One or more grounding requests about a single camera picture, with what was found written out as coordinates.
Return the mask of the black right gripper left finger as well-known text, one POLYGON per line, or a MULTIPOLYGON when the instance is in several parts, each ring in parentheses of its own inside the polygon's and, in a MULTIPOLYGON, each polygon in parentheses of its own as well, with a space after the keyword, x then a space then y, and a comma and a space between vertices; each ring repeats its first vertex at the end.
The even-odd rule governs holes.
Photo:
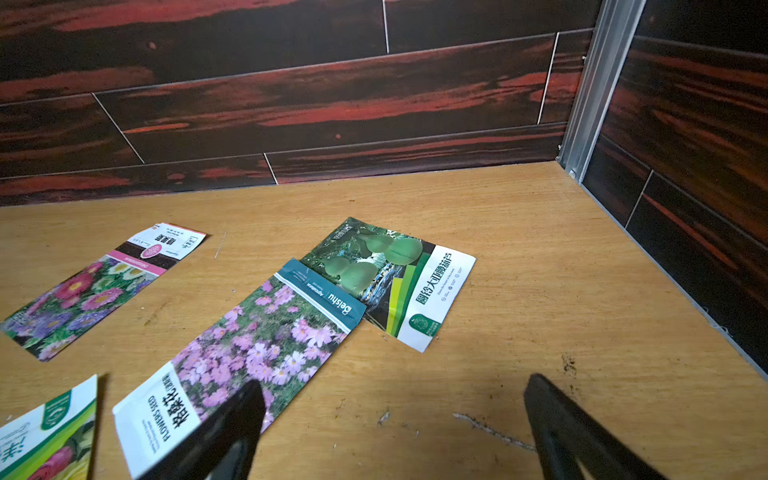
POLYGON ((247 382, 144 479, 246 479, 266 415, 261 385, 247 382))

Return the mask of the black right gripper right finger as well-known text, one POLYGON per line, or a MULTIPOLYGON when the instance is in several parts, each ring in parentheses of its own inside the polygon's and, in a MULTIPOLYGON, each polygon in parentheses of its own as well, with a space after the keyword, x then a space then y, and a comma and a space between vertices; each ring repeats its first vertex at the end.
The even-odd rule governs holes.
POLYGON ((663 477, 545 376, 530 376, 524 403, 546 479, 663 477))

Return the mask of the mixed ranunculus seed packet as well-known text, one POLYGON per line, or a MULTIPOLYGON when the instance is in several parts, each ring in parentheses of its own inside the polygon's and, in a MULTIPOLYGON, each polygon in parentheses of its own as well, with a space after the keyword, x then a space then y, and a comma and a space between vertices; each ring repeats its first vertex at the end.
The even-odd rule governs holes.
POLYGON ((3 479, 86 479, 96 431, 92 376, 1 428, 3 479))

